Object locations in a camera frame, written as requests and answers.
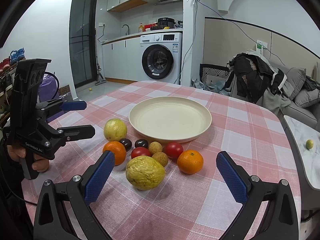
hand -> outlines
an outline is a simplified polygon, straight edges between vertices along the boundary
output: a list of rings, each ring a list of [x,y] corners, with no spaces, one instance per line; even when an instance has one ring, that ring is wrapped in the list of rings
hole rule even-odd
[[[20,158],[26,157],[26,149],[19,144],[8,145],[8,154],[12,160],[19,162]],[[36,154],[34,155],[34,159],[37,160],[32,164],[32,169],[35,171],[43,172],[49,168],[49,160]]]

orange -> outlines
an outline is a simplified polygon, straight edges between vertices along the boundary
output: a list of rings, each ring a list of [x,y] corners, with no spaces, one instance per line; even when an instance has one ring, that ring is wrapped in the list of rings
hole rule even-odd
[[[179,156],[177,160],[179,169],[186,174],[195,174],[203,167],[203,157],[194,150],[188,150]]]
[[[127,151],[125,150],[124,145],[119,142],[108,142],[103,147],[102,152],[105,152],[105,151],[113,152],[116,158],[116,164],[115,164],[116,166],[123,163],[127,156]]]

sink faucet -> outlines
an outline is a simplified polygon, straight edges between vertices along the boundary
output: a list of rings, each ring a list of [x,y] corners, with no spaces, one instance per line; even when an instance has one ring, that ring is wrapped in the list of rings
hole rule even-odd
[[[123,28],[124,26],[127,26],[127,27],[128,27],[128,35],[130,35],[130,28],[129,28],[129,25],[124,24],[124,25],[122,26],[122,28]]]

soap bottle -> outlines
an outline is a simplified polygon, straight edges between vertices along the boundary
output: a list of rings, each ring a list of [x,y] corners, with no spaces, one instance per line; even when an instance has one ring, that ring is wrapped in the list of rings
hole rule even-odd
[[[138,33],[143,33],[143,29],[144,29],[144,27],[143,27],[142,23],[140,23],[140,27],[138,28]]]

table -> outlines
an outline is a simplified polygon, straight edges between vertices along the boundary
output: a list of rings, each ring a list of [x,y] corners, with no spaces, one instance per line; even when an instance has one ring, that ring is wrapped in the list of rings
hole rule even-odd
[[[301,187],[303,210],[320,207],[320,133],[287,115],[284,116],[285,132],[295,158]],[[306,141],[313,140],[314,147],[306,148]]]
[[[278,183],[287,179],[300,218],[300,186],[292,151],[278,118],[267,109],[235,98],[180,85],[156,81],[137,82],[88,102],[87,109],[69,112],[51,125],[92,124],[92,139],[70,142],[59,149],[50,169],[33,181],[23,180],[26,200],[37,202],[43,182],[69,181],[82,175],[97,161],[107,142],[103,127],[107,120],[120,118],[128,126],[128,138],[139,135],[128,121],[130,110],[139,102],[159,96],[189,98],[206,106],[212,114],[212,125],[198,139],[184,143],[185,150],[199,151],[204,158],[203,169],[194,175],[180,172],[175,161],[166,166],[166,176],[153,190],[139,191],[125,178],[125,166],[116,166],[96,203],[91,204],[96,217],[114,240],[124,239],[219,239],[241,208],[233,199],[216,168],[216,156],[225,150],[249,175],[263,181]],[[263,203],[246,239],[254,236],[262,219]],[[35,207],[27,205],[31,220]],[[85,239],[75,215],[68,214],[79,237]]]

